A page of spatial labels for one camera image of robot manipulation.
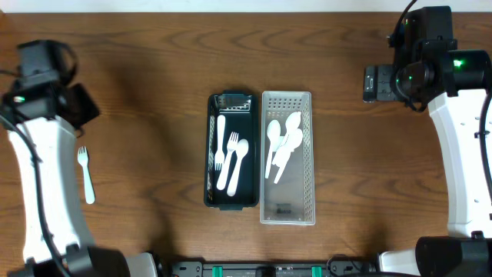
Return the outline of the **white plastic spoon diagonal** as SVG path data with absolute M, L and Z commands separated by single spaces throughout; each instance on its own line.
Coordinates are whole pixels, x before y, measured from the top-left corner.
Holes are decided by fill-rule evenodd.
M 301 122 L 301 112 L 293 112 L 286 119 L 286 122 L 285 122 L 286 134 L 285 134 L 284 138 L 281 140 L 281 143 L 280 143 L 280 145 L 276 151 L 276 155 L 275 155 L 273 162 L 272 162 L 274 165 L 277 164 L 278 159 L 281 157 L 282 148 L 284 147 L 284 145 L 288 141 L 290 134 L 293 133 L 294 130 L 298 128 L 298 126 L 300 125 L 300 122 Z

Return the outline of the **white plastic spoon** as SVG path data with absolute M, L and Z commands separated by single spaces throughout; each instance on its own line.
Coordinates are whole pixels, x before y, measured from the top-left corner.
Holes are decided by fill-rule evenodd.
M 234 166 L 234 170 L 228 184 L 227 195 L 232 197 L 235 195 L 238 187 L 238 179 L 241 171 L 241 163 L 243 158 L 247 155 L 249 149 L 248 140 L 243 138 L 238 142 L 238 146 L 236 148 L 236 156 L 237 161 Z
M 291 153 L 302 143 L 303 140 L 303 132 L 300 128 L 296 128 L 289 136 L 288 140 L 284 145 L 280 146 L 276 152 L 276 156 L 274 157 L 274 165 L 276 165 L 278 169 L 278 173 L 275 176 L 274 184 L 277 184 L 285 170 L 285 167 L 288 163 L 289 158 L 291 157 Z
M 270 147 L 268 150 L 267 163 L 265 166 L 265 178 L 268 179 L 271 170 L 273 151 L 278 146 L 278 139 L 281 134 L 281 126 L 278 120 L 272 120 L 267 128 L 267 137 L 270 140 Z

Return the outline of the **white plastic utensil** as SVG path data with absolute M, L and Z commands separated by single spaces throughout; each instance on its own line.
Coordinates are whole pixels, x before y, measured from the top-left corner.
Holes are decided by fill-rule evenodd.
M 224 142 L 225 125 L 226 125 L 225 116 L 219 115 L 217 117 L 217 150 L 214 155 L 214 169 L 216 171 L 221 171 L 221 167 L 224 163 L 223 142 Z

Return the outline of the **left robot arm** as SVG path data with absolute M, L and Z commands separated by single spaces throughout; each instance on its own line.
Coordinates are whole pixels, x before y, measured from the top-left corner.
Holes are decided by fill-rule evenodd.
M 152 252 L 130 257 L 95 244 L 81 210 L 76 132 L 99 110 L 80 83 L 65 43 L 18 45 L 20 65 L 1 99 L 1 122 L 18 161 L 25 207 L 24 265 L 9 276 L 161 276 Z

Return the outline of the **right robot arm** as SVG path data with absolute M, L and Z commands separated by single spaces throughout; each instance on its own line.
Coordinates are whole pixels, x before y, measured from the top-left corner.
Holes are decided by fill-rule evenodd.
M 460 50 L 447 6 L 402 12 L 387 38 L 389 65 L 364 72 L 365 102 L 401 102 L 427 112 L 437 131 L 447 183 L 446 236 L 377 258 L 378 276 L 491 274 L 491 60 Z

